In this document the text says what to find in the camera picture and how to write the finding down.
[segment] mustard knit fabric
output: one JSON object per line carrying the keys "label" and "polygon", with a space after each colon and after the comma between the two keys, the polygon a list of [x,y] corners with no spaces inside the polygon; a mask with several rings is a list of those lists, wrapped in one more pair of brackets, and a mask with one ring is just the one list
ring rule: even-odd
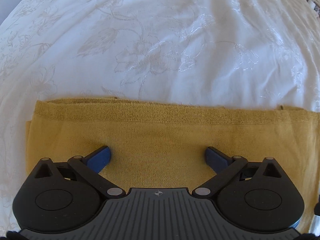
{"label": "mustard knit fabric", "polygon": [[111,163],[100,173],[130,187],[187,187],[191,192],[214,172],[204,151],[213,146],[252,162],[272,156],[300,191],[307,232],[318,199],[319,113],[296,108],[230,110],[84,98],[38,101],[26,125],[27,173],[39,159],[65,162],[107,145]]}

